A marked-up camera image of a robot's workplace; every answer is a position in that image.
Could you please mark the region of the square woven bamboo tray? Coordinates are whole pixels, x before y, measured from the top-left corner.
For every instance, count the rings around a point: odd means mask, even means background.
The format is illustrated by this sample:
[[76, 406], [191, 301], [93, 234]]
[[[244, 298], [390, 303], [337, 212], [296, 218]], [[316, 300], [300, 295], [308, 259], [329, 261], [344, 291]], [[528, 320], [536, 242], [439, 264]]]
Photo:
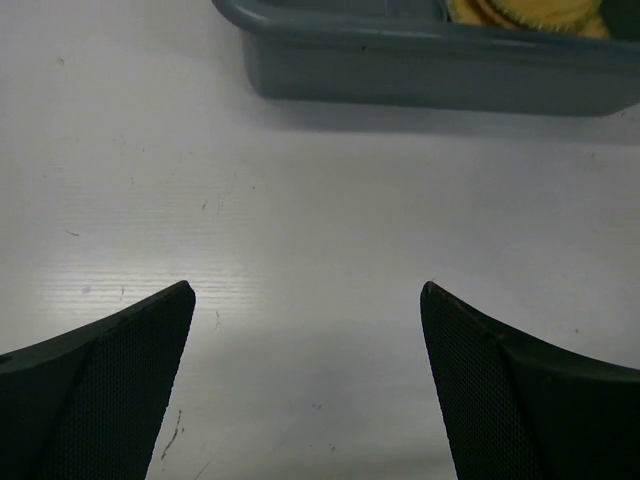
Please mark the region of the square woven bamboo tray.
[[[514, 1], [514, 0], [452, 0], [452, 1]], [[469, 24], [463, 24], [463, 23], [455, 22], [452, 19], [451, 19], [451, 21], [453, 23], [456, 23], [456, 24], [469, 25]], [[533, 30], [533, 29], [529, 29], [529, 28], [519, 27], [518, 25], [516, 25], [515, 27], [499, 25], [499, 24], [496, 24], [495, 22], [491, 22], [491, 21], [484, 21], [482, 25], [469, 25], [469, 26], [501, 27], [501, 28], [511, 29], [511, 30], [527, 30], [527, 31], [532, 31], [532, 32], [569, 34], [569, 35], [575, 35], [575, 36], [587, 37], [587, 38], [596, 38], [596, 39], [604, 39], [604, 38], [608, 38], [609, 37], [608, 28], [606, 27], [606, 25], [604, 23], [604, 20], [602, 19], [601, 15], [599, 13], [599, 10], [598, 10], [597, 15], [594, 18], [592, 18], [587, 24], [585, 24], [579, 30], [573, 30], [573, 31]]]

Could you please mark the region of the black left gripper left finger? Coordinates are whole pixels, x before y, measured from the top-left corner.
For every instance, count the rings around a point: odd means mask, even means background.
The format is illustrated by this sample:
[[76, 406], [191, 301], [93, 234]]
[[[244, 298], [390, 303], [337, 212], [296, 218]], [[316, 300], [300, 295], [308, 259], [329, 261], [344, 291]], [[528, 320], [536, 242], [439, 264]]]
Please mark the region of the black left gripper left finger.
[[145, 478], [194, 308], [180, 281], [3, 354], [2, 478]]

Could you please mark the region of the round yellow bamboo plate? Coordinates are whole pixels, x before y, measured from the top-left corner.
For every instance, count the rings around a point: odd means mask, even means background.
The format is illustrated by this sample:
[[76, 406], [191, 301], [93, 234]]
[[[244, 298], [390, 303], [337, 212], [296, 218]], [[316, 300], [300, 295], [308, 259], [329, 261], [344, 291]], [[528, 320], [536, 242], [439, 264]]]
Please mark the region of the round yellow bamboo plate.
[[545, 31], [579, 30], [594, 18], [600, 1], [446, 1], [451, 19], [458, 23], [499, 25]]

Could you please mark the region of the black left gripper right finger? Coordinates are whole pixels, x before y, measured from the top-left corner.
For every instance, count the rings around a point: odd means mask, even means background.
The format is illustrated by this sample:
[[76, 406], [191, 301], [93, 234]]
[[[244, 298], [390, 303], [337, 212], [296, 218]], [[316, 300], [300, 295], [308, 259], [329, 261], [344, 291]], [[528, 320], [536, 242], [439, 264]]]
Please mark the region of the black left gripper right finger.
[[638, 370], [540, 340], [433, 282], [420, 312], [457, 478], [638, 478]]

